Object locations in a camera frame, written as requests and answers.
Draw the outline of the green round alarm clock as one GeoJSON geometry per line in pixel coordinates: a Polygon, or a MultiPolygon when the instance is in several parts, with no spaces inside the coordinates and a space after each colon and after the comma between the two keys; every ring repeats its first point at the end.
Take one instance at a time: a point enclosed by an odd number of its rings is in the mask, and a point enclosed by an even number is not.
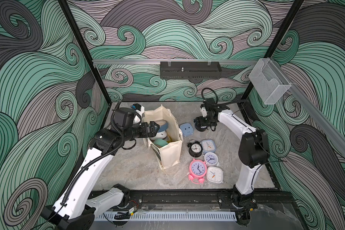
{"type": "Polygon", "coordinates": [[[164,146],[167,146],[169,143],[163,139],[156,139],[153,144],[157,147],[157,148],[163,148],[164,146]]]}

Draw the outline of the small black alarm clock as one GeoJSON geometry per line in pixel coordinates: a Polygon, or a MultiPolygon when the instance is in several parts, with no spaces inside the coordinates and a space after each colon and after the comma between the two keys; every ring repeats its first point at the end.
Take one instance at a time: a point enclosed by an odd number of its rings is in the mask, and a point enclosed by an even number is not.
{"type": "Polygon", "coordinates": [[[208,128],[207,126],[202,126],[200,123],[195,123],[195,129],[199,132],[205,132],[208,128]]]}

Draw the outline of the silver twin-bell alarm clock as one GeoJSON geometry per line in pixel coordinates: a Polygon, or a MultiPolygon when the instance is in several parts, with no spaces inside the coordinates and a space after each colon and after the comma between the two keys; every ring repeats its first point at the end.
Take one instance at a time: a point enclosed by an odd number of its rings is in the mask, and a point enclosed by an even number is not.
{"type": "Polygon", "coordinates": [[[162,132],[158,132],[155,137],[151,137],[150,140],[151,141],[155,141],[157,139],[164,139],[166,137],[167,137],[167,132],[166,131],[162,131],[162,132]]]}

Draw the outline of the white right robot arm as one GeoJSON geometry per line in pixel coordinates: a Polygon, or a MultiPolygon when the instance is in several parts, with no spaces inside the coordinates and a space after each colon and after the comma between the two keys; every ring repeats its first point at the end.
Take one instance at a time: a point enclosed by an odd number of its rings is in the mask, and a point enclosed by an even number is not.
{"type": "Polygon", "coordinates": [[[269,158],[268,134],[263,129],[248,125],[230,109],[203,112],[202,116],[194,119],[195,128],[201,132],[216,127],[218,123],[225,125],[241,141],[238,150],[241,171],[233,197],[237,201],[248,200],[252,198],[259,172],[269,158]]]}

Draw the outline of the floral canvas tote bag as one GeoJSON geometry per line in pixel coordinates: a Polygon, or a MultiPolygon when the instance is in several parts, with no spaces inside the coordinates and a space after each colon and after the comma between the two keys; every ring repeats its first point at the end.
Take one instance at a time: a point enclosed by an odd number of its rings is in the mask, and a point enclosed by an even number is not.
{"type": "Polygon", "coordinates": [[[166,132],[170,141],[166,145],[161,146],[157,140],[151,140],[150,138],[144,138],[143,141],[145,146],[155,154],[159,167],[162,170],[177,165],[180,162],[184,139],[178,122],[171,111],[164,106],[160,106],[155,110],[145,111],[142,120],[147,123],[158,120],[165,120],[167,122],[166,132]]]}

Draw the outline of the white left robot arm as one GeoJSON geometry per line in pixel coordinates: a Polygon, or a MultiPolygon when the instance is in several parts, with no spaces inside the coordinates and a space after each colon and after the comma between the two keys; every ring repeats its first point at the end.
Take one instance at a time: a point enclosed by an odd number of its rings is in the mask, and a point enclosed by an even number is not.
{"type": "Polygon", "coordinates": [[[43,208],[41,217],[60,230],[88,230],[95,218],[109,208],[126,206],[129,190],[121,185],[115,185],[96,198],[90,199],[89,195],[102,171],[126,141],[155,137],[159,128],[151,121],[124,130],[115,127],[98,131],[68,188],[55,204],[43,208]]]}

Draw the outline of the large round blue-rim clock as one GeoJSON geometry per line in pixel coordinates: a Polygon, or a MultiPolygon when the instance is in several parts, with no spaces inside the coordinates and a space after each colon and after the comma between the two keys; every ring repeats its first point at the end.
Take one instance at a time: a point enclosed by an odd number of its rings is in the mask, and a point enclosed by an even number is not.
{"type": "Polygon", "coordinates": [[[155,123],[159,125],[158,133],[166,131],[169,127],[169,123],[166,120],[157,120],[155,123]]]}

